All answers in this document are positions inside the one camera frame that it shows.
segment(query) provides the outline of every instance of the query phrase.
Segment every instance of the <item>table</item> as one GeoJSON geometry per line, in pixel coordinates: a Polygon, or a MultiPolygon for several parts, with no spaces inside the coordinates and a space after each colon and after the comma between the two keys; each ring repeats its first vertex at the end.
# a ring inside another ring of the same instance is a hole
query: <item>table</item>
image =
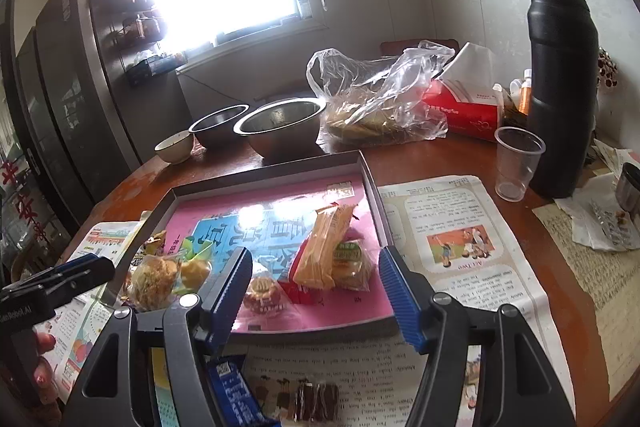
{"type": "MultiPolygon", "coordinates": [[[[325,151],[331,149],[326,144],[321,146],[325,151]]],[[[478,176],[548,294],[574,385],[578,425],[607,425],[620,404],[620,409],[624,409],[626,402],[633,403],[632,396],[638,393],[639,371],[616,399],[609,402],[607,368],[593,301],[580,288],[552,238],[531,211],[548,201],[532,190],[528,190],[519,203],[504,201],[495,194],[495,144],[449,134],[445,139],[370,148],[363,152],[378,186],[447,174],[478,176]]],[[[191,156],[190,160],[175,166],[167,165],[156,156],[136,170],[94,207],[62,260],[68,259],[92,226],[101,221],[139,219],[140,214],[152,210],[171,187],[267,165],[245,142],[219,152],[207,151],[196,142],[191,156]]]]}

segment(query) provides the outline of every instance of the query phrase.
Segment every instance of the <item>bowl rim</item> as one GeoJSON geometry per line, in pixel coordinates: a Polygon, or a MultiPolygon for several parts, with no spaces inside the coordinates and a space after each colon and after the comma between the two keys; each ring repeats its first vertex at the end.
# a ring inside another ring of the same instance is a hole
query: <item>bowl rim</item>
{"type": "Polygon", "coordinates": [[[190,136],[193,138],[193,134],[191,134],[188,130],[178,131],[177,133],[172,134],[171,136],[168,136],[164,140],[162,140],[158,145],[156,145],[156,147],[154,148],[154,151],[158,152],[158,151],[163,151],[165,149],[169,149],[169,147],[173,147],[174,145],[178,145],[178,143],[183,142],[185,139],[187,139],[190,136]],[[174,136],[178,136],[178,134],[182,134],[184,132],[186,133],[186,135],[184,135],[182,138],[180,138],[177,142],[174,142],[174,143],[172,143],[170,145],[164,145],[164,146],[160,147],[162,145],[162,143],[164,143],[167,140],[172,139],[174,136]]]}
{"type": "Polygon", "coordinates": [[[324,108],[326,107],[326,100],[324,98],[316,98],[316,97],[308,97],[308,98],[287,98],[285,100],[278,100],[277,102],[271,102],[271,103],[266,103],[263,106],[260,106],[258,109],[251,111],[249,114],[246,114],[244,117],[242,117],[240,120],[238,120],[236,122],[236,124],[234,125],[234,133],[239,134],[240,136],[256,136],[257,134],[265,134],[268,132],[273,132],[273,131],[278,131],[280,129],[285,129],[287,127],[291,127],[292,125],[297,125],[299,123],[302,123],[303,121],[306,120],[310,120],[311,118],[314,118],[316,116],[318,116],[320,113],[322,113],[322,111],[324,111],[324,108]],[[253,131],[253,132],[248,132],[248,131],[243,131],[240,128],[242,127],[242,124],[244,124],[245,121],[249,120],[252,116],[255,116],[256,114],[263,112],[265,110],[268,110],[272,107],[276,107],[279,105],[286,105],[289,103],[296,103],[296,102],[310,102],[310,103],[314,103],[316,104],[316,106],[318,107],[313,114],[310,114],[309,116],[306,116],[305,118],[303,118],[302,120],[298,120],[295,122],[291,122],[291,123],[287,123],[286,125],[280,126],[280,127],[276,127],[275,129],[266,129],[264,131],[253,131]]]}
{"type": "Polygon", "coordinates": [[[208,114],[207,116],[203,116],[203,117],[202,117],[202,118],[200,118],[199,120],[196,120],[195,122],[193,122],[193,123],[191,124],[191,126],[189,127],[188,131],[189,131],[190,133],[192,133],[192,134],[197,134],[197,133],[202,132],[202,131],[208,131],[209,129],[213,129],[214,127],[217,127],[217,126],[219,126],[219,125],[222,125],[223,123],[227,123],[227,122],[229,122],[230,120],[234,120],[235,118],[239,118],[240,116],[244,115],[244,113],[246,113],[248,110],[249,110],[249,106],[248,106],[247,104],[245,104],[245,103],[239,103],[238,105],[230,105],[229,107],[223,107],[222,109],[219,109],[219,110],[217,110],[217,111],[214,111],[214,112],[212,112],[212,113],[208,114]],[[239,112],[239,113],[238,113],[238,114],[236,114],[235,116],[232,116],[231,118],[227,118],[227,119],[226,119],[225,121],[223,121],[223,122],[215,123],[215,124],[213,124],[213,125],[210,125],[209,127],[204,127],[204,128],[202,128],[202,129],[194,130],[194,127],[196,127],[196,126],[197,126],[197,124],[199,124],[199,123],[200,123],[201,121],[203,121],[203,120],[207,120],[207,118],[209,118],[210,116],[216,115],[216,114],[218,114],[219,112],[227,111],[227,110],[229,110],[229,109],[235,109],[236,107],[242,107],[243,109],[242,109],[242,111],[241,111],[241,112],[239,112]]]}

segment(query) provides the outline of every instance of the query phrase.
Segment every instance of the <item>water bottle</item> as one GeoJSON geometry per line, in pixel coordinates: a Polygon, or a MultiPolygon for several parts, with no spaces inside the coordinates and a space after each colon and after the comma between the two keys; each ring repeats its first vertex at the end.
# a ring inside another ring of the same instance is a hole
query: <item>water bottle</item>
{"type": "Polygon", "coordinates": [[[584,0],[531,0],[527,19],[533,70],[527,128],[546,144],[530,187],[545,198],[566,198],[591,142],[598,31],[584,0]]]}

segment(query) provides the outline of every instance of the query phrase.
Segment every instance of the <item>white bowl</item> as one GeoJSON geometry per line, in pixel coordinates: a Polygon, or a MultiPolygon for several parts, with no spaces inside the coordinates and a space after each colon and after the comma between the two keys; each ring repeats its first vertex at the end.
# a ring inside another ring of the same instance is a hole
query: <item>white bowl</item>
{"type": "Polygon", "coordinates": [[[156,154],[173,165],[187,161],[193,149],[193,134],[180,131],[156,145],[156,154]]]}

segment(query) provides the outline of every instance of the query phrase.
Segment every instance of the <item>clear plastic cup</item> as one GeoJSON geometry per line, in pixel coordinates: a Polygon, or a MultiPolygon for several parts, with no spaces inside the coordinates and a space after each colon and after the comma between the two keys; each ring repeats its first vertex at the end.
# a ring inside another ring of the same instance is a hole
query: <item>clear plastic cup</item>
{"type": "Polygon", "coordinates": [[[495,192],[503,200],[520,201],[546,146],[532,132],[518,127],[500,127],[495,130],[498,142],[495,192]]]}

